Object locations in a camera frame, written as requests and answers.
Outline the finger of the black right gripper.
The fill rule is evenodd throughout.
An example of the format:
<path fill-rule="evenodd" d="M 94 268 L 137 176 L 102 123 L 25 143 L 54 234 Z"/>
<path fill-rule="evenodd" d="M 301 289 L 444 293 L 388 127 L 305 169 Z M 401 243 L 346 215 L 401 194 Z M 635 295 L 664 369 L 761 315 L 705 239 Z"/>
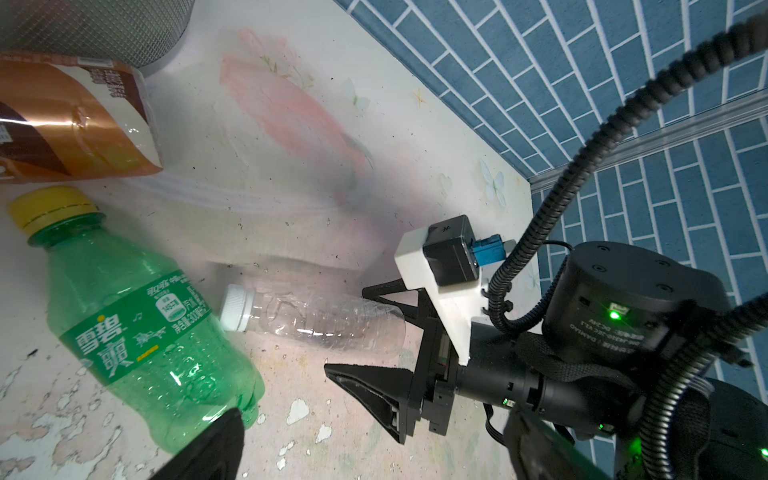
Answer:
<path fill-rule="evenodd" d="M 364 287 L 361 294 L 364 299 L 396 307 L 407 323 L 424 333 L 436 331 L 437 312 L 424 288 L 408 289 L 403 279 L 397 279 Z"/>
<path fill-rule="evenodd" d="M 415 375 L 402 368 L 325 364 L 326 377 L 356 399 L 399 444 L 414 434 L 420 419 Z"/>

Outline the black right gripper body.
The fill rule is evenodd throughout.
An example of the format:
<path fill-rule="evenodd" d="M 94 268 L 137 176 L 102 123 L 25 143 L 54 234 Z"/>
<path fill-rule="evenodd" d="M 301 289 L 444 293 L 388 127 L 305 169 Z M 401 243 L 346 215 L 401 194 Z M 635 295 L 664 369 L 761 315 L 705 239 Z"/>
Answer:
<path fill-rule="evenodd" d="M 526 407 L 557 427 L 569 427 L 580 435 L 599 431 L 598 380 L 563 382 L 548 378 L 514 353 L 511 340 L 478 323 L 472 325 L 472 358 L 463 367 L 436 317 L 428 315 L 413 324 L 422 329 L 413 372 L 413 420 L 427 420 L 431 432 L 447 433 L 457 396 L 491 406 Z"/>

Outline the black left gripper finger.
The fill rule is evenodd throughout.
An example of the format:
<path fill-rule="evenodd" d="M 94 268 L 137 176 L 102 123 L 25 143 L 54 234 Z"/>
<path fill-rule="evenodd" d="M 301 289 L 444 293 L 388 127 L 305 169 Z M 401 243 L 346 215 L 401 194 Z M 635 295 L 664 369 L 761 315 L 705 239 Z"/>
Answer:
<path fill-rule="evenodd" d="M 242 458 L 244 434 L 241 412 L 232 408 L 211 423 L 150 479 L 235 479 Z"/>

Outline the crushed clear bottle white cap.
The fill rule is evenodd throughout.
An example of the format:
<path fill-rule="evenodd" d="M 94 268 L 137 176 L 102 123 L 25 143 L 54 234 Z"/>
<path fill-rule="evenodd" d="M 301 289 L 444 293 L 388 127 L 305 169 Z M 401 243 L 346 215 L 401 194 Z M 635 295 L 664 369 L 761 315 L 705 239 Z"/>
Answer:
<path fill-rule="evenodd" d="M 406 321 L 395 306 L 349 295 L 227 287 L 219 315 L 228 332 L 271 334 L 338 352 L 389 359 L 400 353 Z"/>

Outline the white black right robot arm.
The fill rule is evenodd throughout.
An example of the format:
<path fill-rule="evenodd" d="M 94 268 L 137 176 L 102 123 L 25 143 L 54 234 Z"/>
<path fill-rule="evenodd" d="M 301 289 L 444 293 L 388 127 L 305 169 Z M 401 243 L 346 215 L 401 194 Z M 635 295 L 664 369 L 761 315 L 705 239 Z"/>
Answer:
<path fill-rule="evenodd" d="M 763 479 L 767 408 L 706 371 L 746 365 L 739 343 L 767 299 L 731 308 L 713 274 L 656 252 L 587 242 L 544 298 L 503 329 L 474 324 L 459 363 L 433 303 L 406 307 L 423 331 L 413 370 L 329 364 L 327 377 L 397 441 L 418 420 L 444 434 L 458 396 L 510 412 L 493 430 L 521 479 L 598 479 L 574 439 L 613 439 L 616 479 Z"/>

